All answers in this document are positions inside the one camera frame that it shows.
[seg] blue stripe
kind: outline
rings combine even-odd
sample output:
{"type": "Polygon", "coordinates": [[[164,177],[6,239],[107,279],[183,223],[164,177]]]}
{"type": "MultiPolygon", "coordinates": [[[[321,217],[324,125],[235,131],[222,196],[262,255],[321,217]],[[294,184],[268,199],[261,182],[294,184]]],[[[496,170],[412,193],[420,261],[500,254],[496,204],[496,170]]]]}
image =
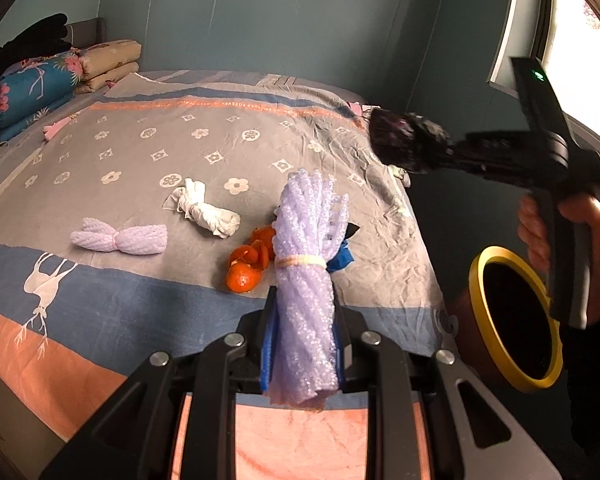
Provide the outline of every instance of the blue stripe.
{"type": "Polygon", "coordinates": [[[204,98],[218,98],[218,99],[248,99],[250,101],[259,101],[270,104],[280,104],[291,108],[307,108],[307,107],[319,107],[325,110],[330,110],[343,116],[345,119],[353,119],[356,117],[355,113],[347,105],[341,105],[338,107],[330,107],[325,104],[316,103],[309,99],[292,99],[275,94],[260,94],[252,92],[238,92],[233,90],[217,90],[214,88],[187,88],[184,90],[176,90],[173,92],[166,92],[164,94],[156,95],[134,95],[132,97],[106,97],[102,96],[98,99],[100,102],[128,102],[128,101],[155,101],[158,99],[174,99],[180,97],[204,97],[204,98]]]}
{"type": "MultiPolygon", "coordinates": [[[[16,323],[26,323],[40,301],[24,292],[23,286],[41,254],[39,250],[0,244],[0,314],[16,323]]],[[[40,271],[51,274],[61,262],[52,256],[42,262],[40,271]]],[[[71,265],[66,262],[61,272],[71,265]]],[[[58,294],[46,311],[46,325],[49,338],[99,366],[128,376],[156,350],[175,356],[200,352],[210,342],[235,331],[243,314],[263,308],[264,303],[264,299],[203,286],[78,265],[60,282],[58,294]]],[[[405,349],[431,355],[440,343],[428,308],[359,310],[369,328],[405,349]]],[[[37,319],[34,329],[39,328],[37,319]]],[[[52,352],[49,349],[44,358],[52,359],[52,352]]],[[[366,397],[338,396],[329,405],[355,408],[360,407],[360,399],[366,397]]],[[[240,402],[267,403],[253,396],[241,397],[240,402]]]]}

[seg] orange stripe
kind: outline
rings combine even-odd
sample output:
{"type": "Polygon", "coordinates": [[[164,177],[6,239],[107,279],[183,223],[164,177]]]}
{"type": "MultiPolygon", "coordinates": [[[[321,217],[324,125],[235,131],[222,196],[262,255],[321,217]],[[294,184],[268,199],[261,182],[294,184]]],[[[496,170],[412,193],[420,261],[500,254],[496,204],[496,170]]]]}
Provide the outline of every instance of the orange stripe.
{"type": "MultiPolygon", "coordinates": [[[[70,438],[125,378],[32,330],[17,347],[21,327],[0,314],[0,377],[20,400],[63,438],[70,438]]],[[[172,480],[178,480],[190,399],[186,401],[172,480]]],[[[423,475],[428,474],[424,420],[414,406],[423,475]]],[[[362,480],[366,410],[305,412],[236,406],[236,466],[240,480],[362,480]]]]}
{"type": "Polygon", "coordinates": [[[344,118],[336,112],[331,110],[325,110],[321,107],[307,107],[301,110],[295,110],[293,108],[285,107],[285,105],[263,105],[254,104],[250,102],[242,101],[211,101],[208,99],[198,98],[180,98],[180,99],[169,99],[169,100],[157,100],[150,102],[138,102],[138,101],[124,101],[124,102],[97,102],[91,105],[90,108],[94,110],[150,110],[155,108],[175,108],[178,106],[200,106],[208,108],[243,108],[246,110],[255,110],[257,112],[269,112],[276,115],[284,115],[296,118],[310,118],[314,116],[325,116],[332,117],[335,119],[349,120],[352,121],[357,127],[363,128],[362,121],[360,118],[344,118]]]}

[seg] black sleeve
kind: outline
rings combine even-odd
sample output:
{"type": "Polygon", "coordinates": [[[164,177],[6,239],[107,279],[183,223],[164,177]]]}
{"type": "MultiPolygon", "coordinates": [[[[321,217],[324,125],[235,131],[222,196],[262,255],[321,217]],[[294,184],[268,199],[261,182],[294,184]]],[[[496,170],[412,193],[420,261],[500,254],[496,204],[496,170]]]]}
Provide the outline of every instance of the black sleeve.
{"type": "Polygon", "coordinates": [[[600,321],[586,330],[562,325],[560,339],[568,373],[571,434],[590,455],[600,446],[600,321]]]}

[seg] bright window light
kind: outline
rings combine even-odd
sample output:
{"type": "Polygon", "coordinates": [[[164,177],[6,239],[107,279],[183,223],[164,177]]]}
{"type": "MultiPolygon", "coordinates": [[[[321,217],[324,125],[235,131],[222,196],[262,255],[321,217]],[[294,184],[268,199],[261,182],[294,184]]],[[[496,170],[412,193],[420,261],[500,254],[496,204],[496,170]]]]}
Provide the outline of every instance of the bright window light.
{"type": "Polygon", "coordinates": [[[600,21],[584,0],[555,0],[545,72],[562,109],[600,136],[600,21]]]}

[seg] bundled foam net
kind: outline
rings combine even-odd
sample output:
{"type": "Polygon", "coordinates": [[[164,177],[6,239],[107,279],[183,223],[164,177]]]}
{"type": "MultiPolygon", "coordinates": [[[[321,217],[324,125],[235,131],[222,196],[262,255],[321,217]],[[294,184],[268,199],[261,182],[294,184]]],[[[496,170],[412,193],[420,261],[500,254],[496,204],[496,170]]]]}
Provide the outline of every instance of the bundled foam net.
{"type": "Polygon", "coordinates": [[[278,314],[269,397],[285,406],[319,406],[338,390],[333,286],[326,271],[344,239],[349,198],[319,171],[291,173],[280,197],[276,236],[278,314]]]}

